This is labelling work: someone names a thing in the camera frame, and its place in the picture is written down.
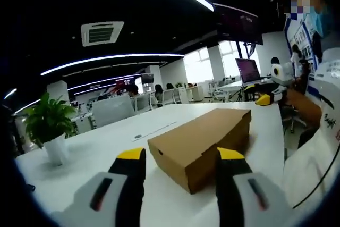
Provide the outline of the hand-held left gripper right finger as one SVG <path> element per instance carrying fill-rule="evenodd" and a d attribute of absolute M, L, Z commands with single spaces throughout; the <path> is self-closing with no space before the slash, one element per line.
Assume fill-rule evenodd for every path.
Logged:
<path fill-rule="evenodd" d="M 217 150 L 219 225 L 283 226 L 293 214 L 283 190 L 262 173 L 253 172 L 239 152 Z"/>

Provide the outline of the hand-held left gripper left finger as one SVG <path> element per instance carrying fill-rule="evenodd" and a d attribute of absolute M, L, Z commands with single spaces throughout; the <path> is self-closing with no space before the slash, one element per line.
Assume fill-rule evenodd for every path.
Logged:
<path fill-rule="evenodd" d="M 52 219 L 59 226 L 140 226 L 146 179 L 146 150 L 120 153 L 107 172 L 99 172 Z"/>

